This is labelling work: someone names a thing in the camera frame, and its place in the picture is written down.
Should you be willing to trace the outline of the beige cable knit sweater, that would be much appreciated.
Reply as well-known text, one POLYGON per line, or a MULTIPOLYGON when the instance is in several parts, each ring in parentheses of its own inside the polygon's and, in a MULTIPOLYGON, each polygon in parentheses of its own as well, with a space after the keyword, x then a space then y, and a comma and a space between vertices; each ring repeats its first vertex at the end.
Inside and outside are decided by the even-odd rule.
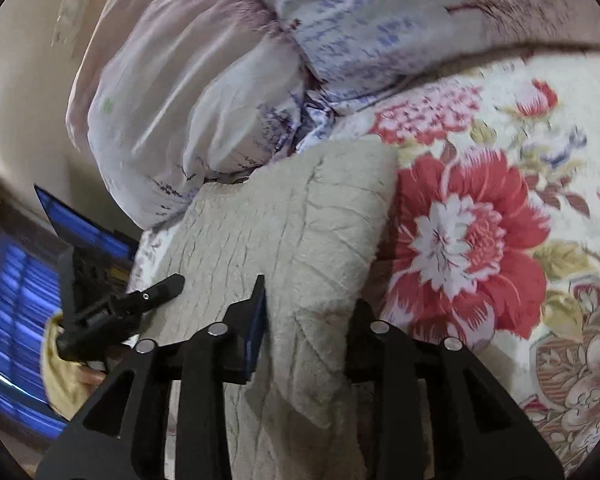
POLYGON ((219 321, 265 279, 268 333, 257 370, 227 386, 228 454, 238 479, 361 479, 347 331, 396 188, 396 151, 377 140, 327 141, 207 184, 175 230, 158 278, 178 298, 142 333, 162 344, 219 321))

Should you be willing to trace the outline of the blue lit screen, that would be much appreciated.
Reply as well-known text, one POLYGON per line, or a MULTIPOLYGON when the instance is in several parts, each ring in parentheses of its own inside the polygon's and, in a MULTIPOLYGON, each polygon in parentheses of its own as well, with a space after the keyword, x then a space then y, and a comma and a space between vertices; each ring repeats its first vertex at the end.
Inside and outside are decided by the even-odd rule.
POLYGON ((58 259, 79 245, 131 262, 138 241, 106 230, 42 188, 35 192, 50 207, 50 226, 0 203, 0 422, 46 441, 66 426, 50 407, 41 375, 44 327, 60 311, 58 259))

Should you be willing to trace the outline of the floral quilted bedspread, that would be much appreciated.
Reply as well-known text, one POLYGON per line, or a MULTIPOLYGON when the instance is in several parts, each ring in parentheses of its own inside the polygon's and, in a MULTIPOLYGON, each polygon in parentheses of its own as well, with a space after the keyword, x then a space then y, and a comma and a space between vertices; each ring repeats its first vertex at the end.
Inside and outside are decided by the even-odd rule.
POLYGON ((510 58, 356 113, 329 141, 396 151, 362 292, 459 339, 569 479, 600 479, 600 53, 510 58))

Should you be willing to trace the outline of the pink lavender floral pillow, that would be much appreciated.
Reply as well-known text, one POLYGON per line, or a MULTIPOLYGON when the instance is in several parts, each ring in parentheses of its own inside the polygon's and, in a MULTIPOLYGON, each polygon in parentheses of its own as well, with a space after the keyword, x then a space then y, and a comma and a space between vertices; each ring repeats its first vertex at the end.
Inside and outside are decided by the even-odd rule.
POLYGON ((69 96, 73 145, 148 230, 434 66, 600 46, 595 0, 107 0, 69 96))

